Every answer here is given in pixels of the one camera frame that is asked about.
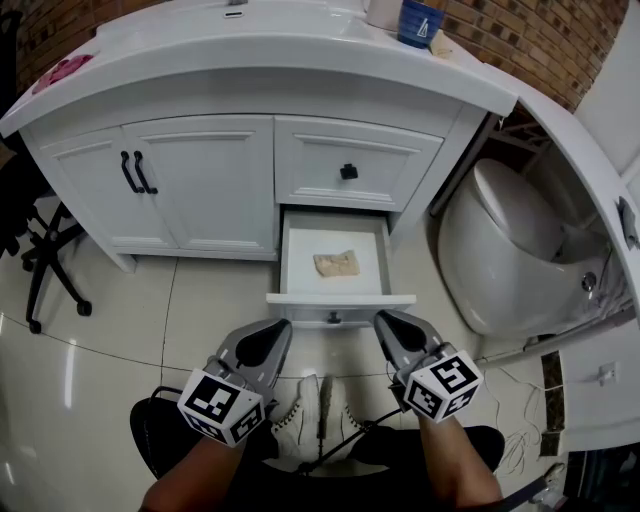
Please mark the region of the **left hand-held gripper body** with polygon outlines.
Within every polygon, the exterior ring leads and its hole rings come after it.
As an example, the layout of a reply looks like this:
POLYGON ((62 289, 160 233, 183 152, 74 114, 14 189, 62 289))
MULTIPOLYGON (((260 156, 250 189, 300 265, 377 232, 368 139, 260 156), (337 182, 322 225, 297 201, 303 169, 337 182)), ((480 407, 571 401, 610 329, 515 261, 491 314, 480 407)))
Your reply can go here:
POLYGON ((192 371, 177 407, 200 434, 228 447, 241 444, 266 419, 272 401, 275 367, 268 361, 254 366, 222 348, 203 369, 192 371))

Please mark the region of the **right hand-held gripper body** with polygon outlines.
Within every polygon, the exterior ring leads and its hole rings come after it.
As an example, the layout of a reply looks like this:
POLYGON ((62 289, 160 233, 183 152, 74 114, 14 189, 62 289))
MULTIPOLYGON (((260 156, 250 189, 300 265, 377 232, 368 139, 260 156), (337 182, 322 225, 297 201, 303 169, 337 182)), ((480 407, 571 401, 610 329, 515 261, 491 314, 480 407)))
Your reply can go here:
POLYGON ((390 390, 403 412, 440 423, 467 407, 482 383, 468 353, 444 343, 397 370, 390 390))

